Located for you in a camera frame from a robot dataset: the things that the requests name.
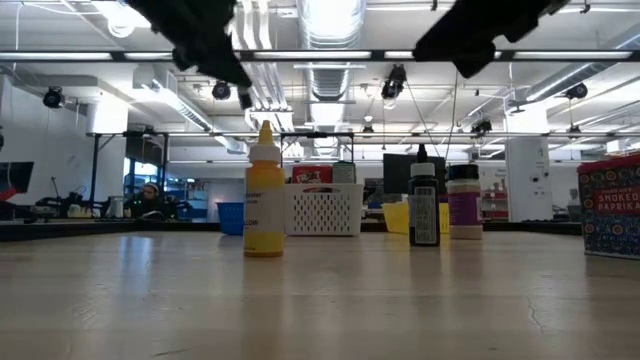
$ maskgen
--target bottle label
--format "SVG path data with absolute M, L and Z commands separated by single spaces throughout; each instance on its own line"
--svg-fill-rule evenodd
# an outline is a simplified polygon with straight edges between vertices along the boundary
M 282 189 L 247 191 L 244 203 L 244 231 L 283 232 Z
M 416 187 L 409 196 L 409 226 L 414 228 L 416 244 L 438 243 L 437 196 L 433 187 Z
M 480 193 L 450 193 L 449 223 L 451 226 L 482 225 L 482 199 Z

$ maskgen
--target purple-labeled bottle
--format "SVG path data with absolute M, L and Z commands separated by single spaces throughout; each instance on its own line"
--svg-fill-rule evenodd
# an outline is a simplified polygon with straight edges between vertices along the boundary
M 449 167 L 449 235 L 451 239 L 482 239 L 482 197 L 478 165 Z

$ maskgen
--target white basket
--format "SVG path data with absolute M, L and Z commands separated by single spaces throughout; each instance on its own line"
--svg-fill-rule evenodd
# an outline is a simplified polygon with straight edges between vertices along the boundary
M 333 192 L 305 192 L 309 189 Z M 285 185 L 285 221 L 287 235 L 357 236 L 362 216 L 360 184 Z

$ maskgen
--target yellow squeeze bottle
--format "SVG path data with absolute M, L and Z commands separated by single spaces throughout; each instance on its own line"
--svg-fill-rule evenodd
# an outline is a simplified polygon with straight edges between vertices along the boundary
M 284 251 L 284 171 L 273 144 L 271 123 L 264 121 L 258 144 L 251 147 L 246 172 L 244 255 L 278 257 Z

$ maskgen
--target red box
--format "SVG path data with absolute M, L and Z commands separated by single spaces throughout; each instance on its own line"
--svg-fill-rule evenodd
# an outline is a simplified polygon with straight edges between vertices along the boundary
M 293 167 L 294 184 L 331 184 L 333 168 L 330 165 L 297 165 Z
M 640 155 L 578 167 L 585 252 L 640 259 Z

